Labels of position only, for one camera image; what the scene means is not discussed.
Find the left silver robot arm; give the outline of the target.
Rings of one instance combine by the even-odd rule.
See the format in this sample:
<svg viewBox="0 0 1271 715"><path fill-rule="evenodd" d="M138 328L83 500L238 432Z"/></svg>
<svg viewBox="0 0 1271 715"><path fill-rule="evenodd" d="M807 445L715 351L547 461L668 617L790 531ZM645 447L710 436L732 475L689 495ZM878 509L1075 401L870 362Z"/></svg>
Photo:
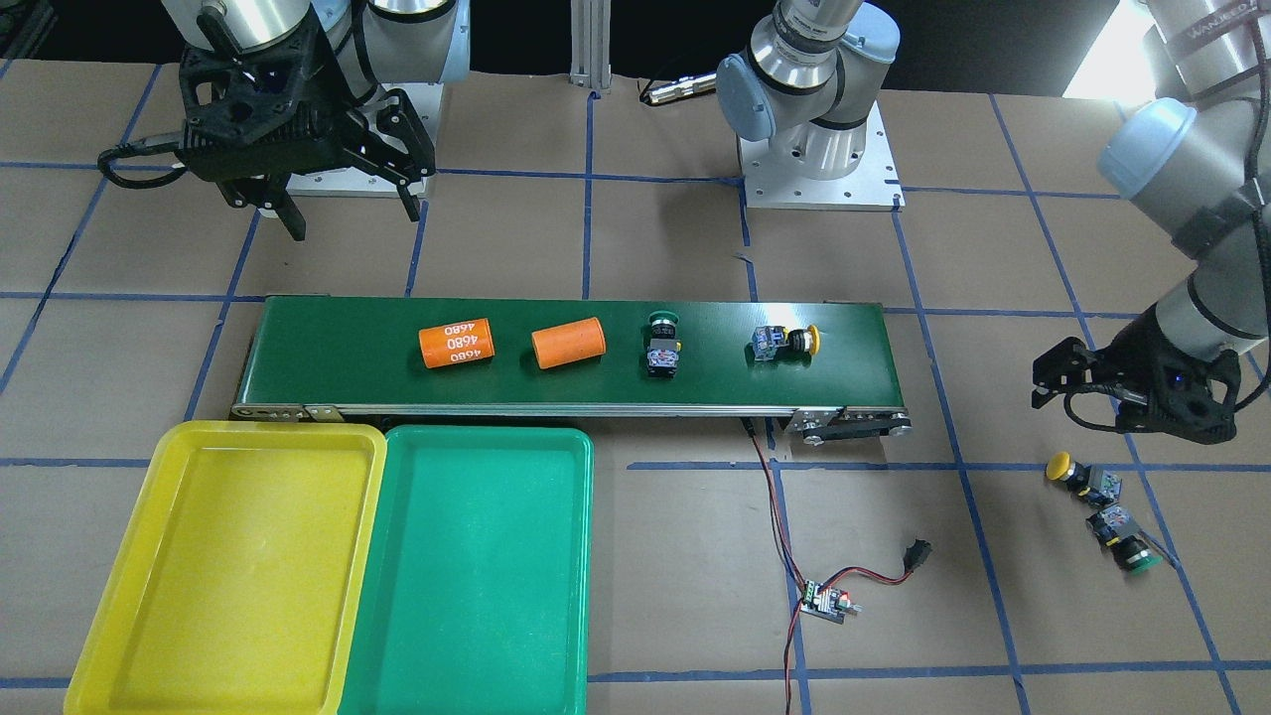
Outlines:
<svg viewBox="0 0 1271 715"><path fill-rule="evenodd" d="M1171 236L1193 271L1110 345L1066 338L1032 363L1031 404L1116 401L1103 433L1230 442L1267 392L1240 358L1268 340L1268 4L1152 1L1185 99L1146 103L1099 151L1099 175ZM863 1L779 1L718 63L716 91L740 140L785 151L810 180L848 177L899 50L899 24Z"/></svg>

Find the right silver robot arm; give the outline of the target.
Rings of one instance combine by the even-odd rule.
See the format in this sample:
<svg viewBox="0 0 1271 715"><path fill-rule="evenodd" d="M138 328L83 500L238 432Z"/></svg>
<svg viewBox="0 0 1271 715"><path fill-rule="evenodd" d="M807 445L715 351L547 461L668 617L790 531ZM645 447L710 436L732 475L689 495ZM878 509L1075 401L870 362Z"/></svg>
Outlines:
<svg viewBox="0 0 1271 715"><path fill-rule="evenodd" d="M353 169L389 185L411 221L436 171L433 137L407 91L472 67L465 1L168 1L186 38L182 166L233 207L306 224L296 177Z"/></svg>

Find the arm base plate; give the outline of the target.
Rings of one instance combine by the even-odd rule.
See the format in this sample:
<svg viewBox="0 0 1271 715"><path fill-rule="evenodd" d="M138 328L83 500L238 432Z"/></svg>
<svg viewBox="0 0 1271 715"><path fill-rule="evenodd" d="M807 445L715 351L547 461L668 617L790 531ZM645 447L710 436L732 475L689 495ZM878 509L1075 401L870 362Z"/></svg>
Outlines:
<svg viewBox="0 0 1271 715"><path fill-rule="evenodd" d="M763 141L737 138L751 210L892 212L907 204L878 104L848 130L811 122Z"/></svg>
<svg viewBox="0 0 1271 715"><path fill-rule="evenodd" d="M413 171L400 166L397 154L409 152L405 136L414 128L438 142L445 84L385 84L372 100L350 114L355 131L342 135L346 149L323 169L292 175L287 190L295 198L374 198L419 201L428 194L426 163Z"/></svg>

